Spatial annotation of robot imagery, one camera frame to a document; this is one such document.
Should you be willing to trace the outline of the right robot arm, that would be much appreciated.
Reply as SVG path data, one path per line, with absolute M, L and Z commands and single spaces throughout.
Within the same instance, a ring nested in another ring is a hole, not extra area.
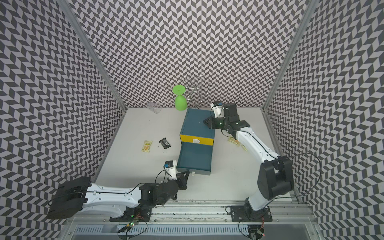
M 212 130 L 226 131 L 239 141 L 259 164 L 256 192 L 245 200 L 244 212 L 249 220 L 261 219 L 269 213 L 268 205 L 283 199 L 295 187 L 292 157 L 280 156 L 272 151 L 253 131 L 251 125 L 241 120 L 235 103 L 211 104 L 210 116 L 204 124 Z

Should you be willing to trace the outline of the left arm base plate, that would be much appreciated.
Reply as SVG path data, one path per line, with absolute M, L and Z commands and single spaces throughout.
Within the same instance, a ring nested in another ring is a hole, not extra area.
M 111 215 L 110 222 L 132 222 L 138 218 L 140 222 L 149 222 L 153 207 L 119 207 Z

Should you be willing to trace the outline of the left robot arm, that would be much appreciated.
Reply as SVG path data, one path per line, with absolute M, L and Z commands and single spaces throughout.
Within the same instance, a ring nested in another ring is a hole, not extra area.
M 140 183 L 133 188 L 109 188 L 91 182 L 89 177 L 80 177 L 59 185 L 55 196 L 49 201 L 49 220 L 62 220 L 79 215 L 108 215 L 113 219 L 124 216 L 126 209 L 149 211 L 169 200 L 176 200 L 180 190 L 187 189 L 189 171 L 175 173 L 166 170 L 170 177 L 163 183 Z

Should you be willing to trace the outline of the yellow top drawer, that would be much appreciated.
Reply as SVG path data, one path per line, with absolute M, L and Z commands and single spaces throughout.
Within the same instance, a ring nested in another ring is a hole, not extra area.
M 185 143 L 193 143 L 193 144 L 200 144 L 200 145 L 206 145 L 206 146 L 214 145 L 213 138 L 196 137 L 196 136 L 190 136 L 190 135 L 180 135 L 180 138 L 181 138 L 181 141 Z

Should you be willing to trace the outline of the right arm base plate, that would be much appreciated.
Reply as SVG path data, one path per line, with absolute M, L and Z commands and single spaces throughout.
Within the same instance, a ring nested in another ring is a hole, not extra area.
M 243 206 L 229 206 L 232 222 L 257 222 L 269 223 L 273 221 L 272 214 L 269 207 L 262 208 L 261 210 L 254 211 L 250 207 Z

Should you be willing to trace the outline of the black cookie packet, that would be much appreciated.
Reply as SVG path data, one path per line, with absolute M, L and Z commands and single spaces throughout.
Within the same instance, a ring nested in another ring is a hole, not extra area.
M 170 143 L 166 138 L 161 139 L 159 143 L 163 146 L 164 149 L 168 149 L 171 147 Z

